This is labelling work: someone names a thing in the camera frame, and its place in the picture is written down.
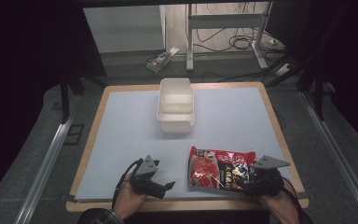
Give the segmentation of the aluminium rail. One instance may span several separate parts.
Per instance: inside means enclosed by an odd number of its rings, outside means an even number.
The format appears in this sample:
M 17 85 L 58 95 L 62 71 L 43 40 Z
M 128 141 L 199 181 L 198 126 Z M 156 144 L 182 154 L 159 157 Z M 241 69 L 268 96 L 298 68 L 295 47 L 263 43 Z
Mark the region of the aluminium rail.
M 302 98 L 315 126 L 320 133 L 324 143 L 327 146 L 329 153 L 331 154 L 338 170 L 343 176 L 347 186 L 349 187 L 351 194 L 353 195 L 355 201 L 358 204 L 358 177 L 355 175 L 355 172 L 350 167 L 347 159 L 342 153 L 340 147 L 337 144 L 337 141 L 331 134 L 326 123 L 319 118 L 319 116 L 314 111 L 314 102 L 311 99 L 311 96 L 306 92 L 301 92 L 300 97 Z
M 35 176 L 34 182 L 30 187 L 27 196 L 13 224 L 29 224 L 37 204 L 41 198 L 42 192 L 48 182 L 52 168 L 61 151 L 65 136 L 72 125 L 74 113 L 71 113 L 66 122 L 61 123 L 51 141 L 48 151 L 43 159 L 41 166 Z

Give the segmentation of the white power strip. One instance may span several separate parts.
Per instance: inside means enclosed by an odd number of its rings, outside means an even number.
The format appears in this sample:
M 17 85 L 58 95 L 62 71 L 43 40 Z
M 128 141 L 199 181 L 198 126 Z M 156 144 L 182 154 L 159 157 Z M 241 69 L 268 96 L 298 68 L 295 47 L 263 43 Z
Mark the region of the white power strip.
M 276 75 L 280 77 L 281 75 L 285 74 L 292 68 L 290 63 L 285 63 L 281 68 L 276 71 Z

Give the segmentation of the pale blue table mat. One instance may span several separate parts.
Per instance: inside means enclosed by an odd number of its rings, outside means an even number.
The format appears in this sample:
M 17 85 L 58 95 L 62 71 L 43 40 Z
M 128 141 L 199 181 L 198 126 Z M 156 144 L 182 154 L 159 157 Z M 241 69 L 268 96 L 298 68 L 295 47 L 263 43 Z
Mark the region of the pale blue table mat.
M 158 91 L 113 92 L 107 99 L 78 201 L 106 202 L 131 163 L 147 155 L 158 160 L 152 180 L 174 182 L 166 199 L 235 197 L 235 192 L 191 187 L 187 163 L 192 147 L 253 151 L 282 159 L 282 147 L 257 88 L 195 91 L 195 123 L 189 133 L 165 133 L 157 119 Z

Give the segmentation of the white panel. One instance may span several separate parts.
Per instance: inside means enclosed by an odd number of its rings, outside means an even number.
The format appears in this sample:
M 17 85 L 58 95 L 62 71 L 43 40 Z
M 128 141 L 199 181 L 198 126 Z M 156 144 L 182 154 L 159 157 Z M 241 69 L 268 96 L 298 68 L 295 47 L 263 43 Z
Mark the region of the white panel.
M 100 53 L 165 48 L 162 6 L 83 9 Z

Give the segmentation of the small printed carton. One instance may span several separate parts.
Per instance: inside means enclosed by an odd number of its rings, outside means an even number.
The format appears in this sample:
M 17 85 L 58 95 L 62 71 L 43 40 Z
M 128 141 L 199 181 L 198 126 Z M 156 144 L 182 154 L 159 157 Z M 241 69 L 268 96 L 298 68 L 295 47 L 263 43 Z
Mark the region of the small printed carton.
M 157 73 L 172 59 L 172 56 L 175 55 L 178 51 L 178 48 L 172 47 L 169 51 L 163 51 L 149 58 L 145 62 L 146 68 L 152 72 Z

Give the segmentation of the white metal desk frame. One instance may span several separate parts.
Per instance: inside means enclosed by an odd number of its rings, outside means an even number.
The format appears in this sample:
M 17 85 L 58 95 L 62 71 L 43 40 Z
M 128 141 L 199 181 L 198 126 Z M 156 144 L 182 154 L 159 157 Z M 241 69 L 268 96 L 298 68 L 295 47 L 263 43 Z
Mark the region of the white metal desk frame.
M 197 15 L 193 13 L 192 5 L 187 4 L 187 49 L 186 49 L 186 70 L 194 70 L 193 52 L 193 30 L 194 29 L 218 29 L 218 28 L 257 28 L 258 33 L 251 47 L 258 61 L 261 70 L 268 68 L 267 62 L 261 53 L 261 39 L 269 18 L 271 2 L 268 2 L 262 13 L 259 14 L 213 14 Z

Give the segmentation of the person's right hand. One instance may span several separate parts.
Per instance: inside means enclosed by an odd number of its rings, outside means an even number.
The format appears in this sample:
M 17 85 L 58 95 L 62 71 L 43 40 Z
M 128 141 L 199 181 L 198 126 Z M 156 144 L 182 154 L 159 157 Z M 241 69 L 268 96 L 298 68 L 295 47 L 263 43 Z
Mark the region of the person's right hand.
M 296 207 L 284 192 L 280 192 L 276 196 L 263 195 L 261 201 L 281 224 L 296 224 L 298 222 Z

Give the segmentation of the red snack packet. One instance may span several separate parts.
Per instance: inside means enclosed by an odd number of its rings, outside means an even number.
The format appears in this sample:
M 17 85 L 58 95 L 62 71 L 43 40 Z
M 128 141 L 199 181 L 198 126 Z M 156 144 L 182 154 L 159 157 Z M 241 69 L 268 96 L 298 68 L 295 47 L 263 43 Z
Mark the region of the red snack packet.
M 192 147 L 188 160 L 188 183 L 192 187 L 239 191 L 250 183 L 254 152 L 235 152 Z

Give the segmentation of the black floor plate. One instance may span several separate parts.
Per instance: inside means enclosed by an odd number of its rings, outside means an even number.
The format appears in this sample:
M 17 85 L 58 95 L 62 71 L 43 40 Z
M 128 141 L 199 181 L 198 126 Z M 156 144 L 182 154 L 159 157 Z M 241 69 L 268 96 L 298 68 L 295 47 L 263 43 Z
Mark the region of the black floor plate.
M 63 144 L 65 146 L 78 145 L 81 140 L 83 130 L 84 130 L 84 124 L 71 125 Z

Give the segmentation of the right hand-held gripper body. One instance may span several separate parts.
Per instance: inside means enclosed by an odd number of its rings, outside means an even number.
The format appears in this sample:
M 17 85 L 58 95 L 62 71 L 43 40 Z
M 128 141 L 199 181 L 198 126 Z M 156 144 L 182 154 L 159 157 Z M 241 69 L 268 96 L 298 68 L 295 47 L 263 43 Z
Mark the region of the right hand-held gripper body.
M 290 166 L 288 161 L 282 161 L 264 155 L 251 167 L 255 168 L 255 174 L 249 175 L 250 194 L 248 196 L 277 195 L 282 187 L 282 175 L 279 168 Z

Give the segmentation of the black stand leg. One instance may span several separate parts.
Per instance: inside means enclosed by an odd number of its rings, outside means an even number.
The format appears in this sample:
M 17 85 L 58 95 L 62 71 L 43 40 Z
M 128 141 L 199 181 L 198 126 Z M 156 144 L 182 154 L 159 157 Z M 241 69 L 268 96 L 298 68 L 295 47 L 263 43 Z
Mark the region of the black stand leg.
M 84 92 L 84 86 L 79 77 L 63 77 L 60 87 L 62 99 L 62 123 L 65 123 L 70 117 L 68 89 L 71 89 L 74 95 L 80 95 Z
M 313 93 L 313 109 L 316 115 L 320 120 L 324 120 L 323 115 L 323 76 L 320 72 L 315 71 L 304 71 L 300 80 L 297 82 L 297 88 L 300 91 L 307 91 L 310 88 L 310 85 L 314 84 L 314 93 Z

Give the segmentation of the white plastic box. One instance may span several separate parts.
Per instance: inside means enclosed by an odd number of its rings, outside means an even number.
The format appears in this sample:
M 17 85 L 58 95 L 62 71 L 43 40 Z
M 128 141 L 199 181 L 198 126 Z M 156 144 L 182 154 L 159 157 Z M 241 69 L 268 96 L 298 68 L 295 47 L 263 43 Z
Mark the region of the white plastic box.
M 188 78 L 160 81 L 157 119 L 165 133 L 189 133 L 195 122 L 194 89 Z

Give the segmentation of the person's left hand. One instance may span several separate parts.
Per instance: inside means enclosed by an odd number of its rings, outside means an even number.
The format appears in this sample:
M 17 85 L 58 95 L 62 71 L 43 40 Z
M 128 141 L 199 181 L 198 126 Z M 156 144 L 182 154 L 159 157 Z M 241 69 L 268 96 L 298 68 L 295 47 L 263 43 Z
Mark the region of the person's left hand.
M 118 196 L 113 206 L 113 212 L 122 220 L 132 216 L 138 211 L 146 199 L 145 194 L 137 194 L 133 191 L 130 181 L 124 180 L 118 191 Z

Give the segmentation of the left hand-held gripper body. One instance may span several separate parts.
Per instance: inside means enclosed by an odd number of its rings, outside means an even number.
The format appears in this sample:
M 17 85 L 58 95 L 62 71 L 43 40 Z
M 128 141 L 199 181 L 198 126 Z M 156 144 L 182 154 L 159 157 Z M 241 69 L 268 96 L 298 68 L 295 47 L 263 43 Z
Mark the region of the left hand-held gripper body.
M 151 180 L 157 170 L 158 167 L 155 166 L 150 155 L 138 160 L 130 178 L 133 191 L 137 194 L 163 199 L 166 192 L 165 186 Z

